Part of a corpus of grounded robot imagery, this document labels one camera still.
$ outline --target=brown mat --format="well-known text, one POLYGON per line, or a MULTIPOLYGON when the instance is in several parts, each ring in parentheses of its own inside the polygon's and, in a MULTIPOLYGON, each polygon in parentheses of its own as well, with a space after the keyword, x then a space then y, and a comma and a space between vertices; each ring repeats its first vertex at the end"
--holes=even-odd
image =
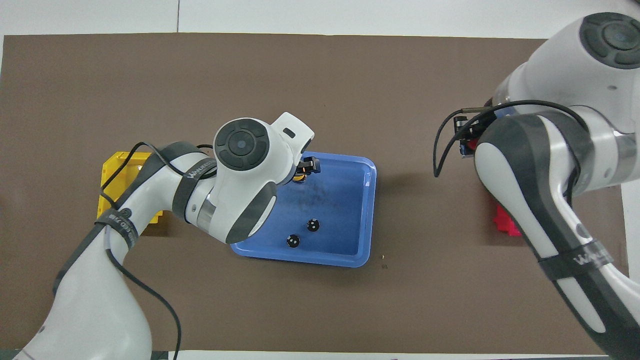
MULTIPOLYGON (((172 215, 125 266, 173 304, 183 348, 600 354, 520 238, 498 233, 472 160, 431 172, 435 131, 479 106, 541 40, 238 34, 10 36, 0 83, 0 348, 49 312, 92 227, 100 167, 140 140, 211 142, 226 121, 289 111, 309 150, 378 167, 361 268, 248 259, 172 215)), ((626 269, 620 189, 575 201, 626 269)), ((131 286, 154 348, 175 327, 131 286)))

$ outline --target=yellow plastic crate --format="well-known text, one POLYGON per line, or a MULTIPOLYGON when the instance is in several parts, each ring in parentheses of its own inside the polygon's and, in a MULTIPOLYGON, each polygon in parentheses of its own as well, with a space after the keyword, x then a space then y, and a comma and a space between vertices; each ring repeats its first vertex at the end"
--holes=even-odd
MULTIPOLYGON (((103 185, 107 179, 109 179, 111 175, 118 170, 118 167, 122 165, 128 155, 128 151, 118 151, 102 164, 102 178, 100 180, 100 185, 103 185)), ((122 193, 124 193, 124 191, 133 182, 133 179, 138 176, 138 172, 140 172, 142 165, 144 165, 150 155, 150 152, 134 152, 133 156, 131 156, 131 159, 127 163, 127 166, 125 166, 118 176, 112 180, 109 186, 104 189, 104 193, 109 195, 114 201, 118 200, 122 193)), ((109 202, 100 196, 98 199, 98 217, 100 217, 100 215, 110 207, 111 205, 109 202)), ((158 211, 158 213, 154 215, 153 219, 151 219, 150 224, 157 224, 158 217, 161 216, 162 211, 158 211)))

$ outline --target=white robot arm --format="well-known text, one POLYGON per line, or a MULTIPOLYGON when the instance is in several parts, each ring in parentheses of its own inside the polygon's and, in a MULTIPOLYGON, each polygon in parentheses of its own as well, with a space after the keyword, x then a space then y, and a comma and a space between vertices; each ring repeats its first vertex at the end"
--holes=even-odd
POLYGON ((640 359, 640 285, 613 266, 568 200, 640 177, 639 94, 640 22, 593 14, 540 46, 498 87, 494 106, 456 133, 465 143, 479 136, 480 180, 615 359, 640 359))
POLYGON ((214 139, 216 159, 186 142, 151 155, 58 274, 51 311, 15 360, 150 359, 147 320, 114 265, 160 210, 224 243, 246 239, 269 215, 276 187, 291 180, 313 137, 284 113, 272 125, 249 118, 225 124, 214 139))

